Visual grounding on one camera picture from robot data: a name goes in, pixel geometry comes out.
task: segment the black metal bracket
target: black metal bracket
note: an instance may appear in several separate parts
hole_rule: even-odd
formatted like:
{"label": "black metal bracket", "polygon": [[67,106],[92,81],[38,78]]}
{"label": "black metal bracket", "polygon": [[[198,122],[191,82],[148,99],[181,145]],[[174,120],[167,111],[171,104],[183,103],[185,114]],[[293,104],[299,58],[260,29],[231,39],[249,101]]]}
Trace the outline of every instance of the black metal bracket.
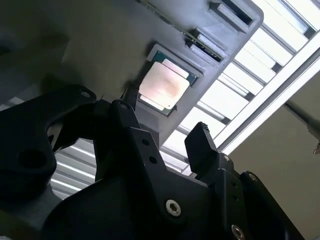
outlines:
{"label": "black metal bracket", "polygon": [[[82,86],[6,109],[0,121],[0,210],[13,224],[0,234],[15,229],[42,239],[303,240],[259,179],[239,175],[230,157],[217,151],[202,122],[185,139],[193,179],[167,170],[128,102],[96,101]],[[96,182],[60,202],[48,186],[54,153],[78,138],[93,140]],[[273,231],[261,234],[265,228]]]}

